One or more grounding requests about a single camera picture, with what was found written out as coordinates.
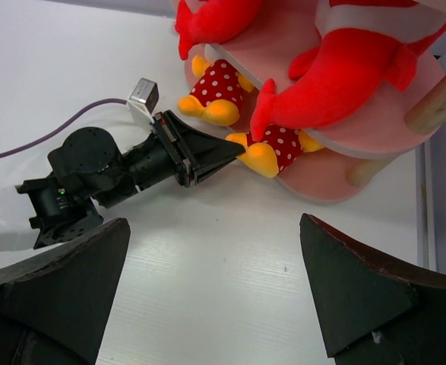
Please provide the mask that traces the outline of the red shark plush front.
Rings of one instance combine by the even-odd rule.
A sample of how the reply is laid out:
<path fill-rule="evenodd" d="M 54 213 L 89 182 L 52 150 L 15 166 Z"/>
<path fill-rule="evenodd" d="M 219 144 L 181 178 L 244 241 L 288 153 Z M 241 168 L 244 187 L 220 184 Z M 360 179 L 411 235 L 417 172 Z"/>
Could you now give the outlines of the red shark plush front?
<path fill-rule="evenodd" d="M 319 1 L 319 46 L 291 61 L 295 82 L 282 92 L 263 84 L 250 131 L 268 126 L 319 129 L 354 114 L 383 83 L 404 92 L 421 55 L 446 31 L 446 11 L 417 1 Z"/>

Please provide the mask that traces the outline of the yellow plush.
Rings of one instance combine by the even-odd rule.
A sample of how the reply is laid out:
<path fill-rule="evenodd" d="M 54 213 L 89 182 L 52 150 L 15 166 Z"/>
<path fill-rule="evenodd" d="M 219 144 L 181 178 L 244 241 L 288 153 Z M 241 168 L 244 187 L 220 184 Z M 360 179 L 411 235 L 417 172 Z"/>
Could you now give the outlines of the yellow plush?
<path fill-rule="evenodd" d="M 245 95 L 255 89 L 250 80 L 224 59 L 209 62 L 195 56 L 191 71 L 198 79 L 189 94 L 179 99 L 179 112 L 211 125 L 231 126 L 238 122 Z"/>
<path fill-rule="evenodd" d="M 274 178 L 304 153 L 324 149 L 324 145 L 311 138 L 303 130 L 269 126 L 261 141 L 255 141 L 250 132 L 232 133 L 227 141 L 240 144 L 245 152 L 241 162 L 256 173 Z"/>

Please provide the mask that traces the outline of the red shark plush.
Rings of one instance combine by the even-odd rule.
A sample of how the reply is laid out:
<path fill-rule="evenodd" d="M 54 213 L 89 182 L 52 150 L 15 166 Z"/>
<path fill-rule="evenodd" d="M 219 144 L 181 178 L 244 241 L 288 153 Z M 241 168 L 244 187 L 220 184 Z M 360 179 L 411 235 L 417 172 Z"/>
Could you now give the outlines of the red shark plush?
<path fill-rule="evenodd" d="M 179 58 L 185 61 L 194 46 L 231 40 L 250 25 L 262 5 L 257 0 L 211 0 L 192 12 L 187 1 L 180 1 L 175 22 Z"/>
<path fill-rule="evenodd" d="M 319 46 L 291 61 L 295 82 L 282 92 L 263 84 L 250 131 L 268 126 L 319 129 L 354 114 L 383 83 L 404 92 L 421 55 L 446 31 L 446 11 L 417 1 L 319 1 Z"/>

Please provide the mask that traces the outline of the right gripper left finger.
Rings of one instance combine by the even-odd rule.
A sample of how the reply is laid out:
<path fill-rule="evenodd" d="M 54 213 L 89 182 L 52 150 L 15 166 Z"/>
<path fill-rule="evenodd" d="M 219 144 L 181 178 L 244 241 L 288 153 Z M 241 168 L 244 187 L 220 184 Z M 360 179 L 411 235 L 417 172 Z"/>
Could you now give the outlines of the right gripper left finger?
<path fill-rule="evenodd" d="M 117 218 L 0 269 L 0 364 L 94 364 L 130 240 Z"/>

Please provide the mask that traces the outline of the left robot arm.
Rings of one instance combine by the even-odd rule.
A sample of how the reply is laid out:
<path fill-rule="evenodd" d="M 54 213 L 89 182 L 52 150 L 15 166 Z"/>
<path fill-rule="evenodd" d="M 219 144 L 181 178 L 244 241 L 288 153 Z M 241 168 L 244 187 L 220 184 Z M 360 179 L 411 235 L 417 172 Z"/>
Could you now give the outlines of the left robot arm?
<path fill-rule="evenodd" d="M 47 177 L 0 190 L 0 252 L 66 243 L 103 223 L 98 207 L 111 208 L 169 178 L 195 186 L 245 150 L 193 129 L 170 110 L 133 118 L 148 136 L 128 152 L 105 129 L 78 129 L 49 153 Z"/>

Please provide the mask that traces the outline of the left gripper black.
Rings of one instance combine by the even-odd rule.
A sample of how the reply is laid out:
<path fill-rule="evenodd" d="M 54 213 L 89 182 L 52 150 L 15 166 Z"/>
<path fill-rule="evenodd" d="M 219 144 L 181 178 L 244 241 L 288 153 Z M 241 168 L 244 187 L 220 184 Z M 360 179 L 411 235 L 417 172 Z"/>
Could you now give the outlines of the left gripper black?
<path fill-rule="evenodd" d="M 245 152 L 241 144 L 192 128 L 170 110 L 157 113 L 151 127 L 147 139 L 129 151 L 129 173 L 140 190 L 171 177 L 180 186 L 196 186 Z"/>

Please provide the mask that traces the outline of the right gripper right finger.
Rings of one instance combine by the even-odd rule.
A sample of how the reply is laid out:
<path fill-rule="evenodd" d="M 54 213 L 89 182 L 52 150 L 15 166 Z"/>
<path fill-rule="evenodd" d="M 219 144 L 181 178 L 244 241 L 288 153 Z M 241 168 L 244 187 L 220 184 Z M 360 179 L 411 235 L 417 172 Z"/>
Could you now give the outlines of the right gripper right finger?
<path fill-rule="evenodd" d="M 365 245 L 317 217 L 302 256 L 327 356 L 337 364 L 446 364 L 446 275 Z"/>

